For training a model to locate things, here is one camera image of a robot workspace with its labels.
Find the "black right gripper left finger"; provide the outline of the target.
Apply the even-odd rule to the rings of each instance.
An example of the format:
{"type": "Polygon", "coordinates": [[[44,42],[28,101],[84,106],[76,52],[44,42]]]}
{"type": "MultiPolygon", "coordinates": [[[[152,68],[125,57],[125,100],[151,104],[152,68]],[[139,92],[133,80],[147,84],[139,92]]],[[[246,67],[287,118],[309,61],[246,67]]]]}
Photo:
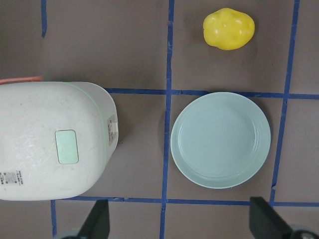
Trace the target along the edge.
{"type": "Polygon", "coordinates": [[[108,200],[98,200],[81,227],[79,239],[107,239],[110,234],[108,200]]]}

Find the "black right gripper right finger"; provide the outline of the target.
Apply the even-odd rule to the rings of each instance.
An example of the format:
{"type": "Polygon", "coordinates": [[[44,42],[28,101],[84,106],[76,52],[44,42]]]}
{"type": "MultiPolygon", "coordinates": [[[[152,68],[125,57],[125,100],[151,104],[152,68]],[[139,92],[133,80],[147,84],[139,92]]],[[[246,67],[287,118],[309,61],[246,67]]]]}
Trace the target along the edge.
{"type": "Polygon", "coordinates": [[[292,228],[262,197],[251,197],[249,229],[255,239],[289,239],[292,228]]]}

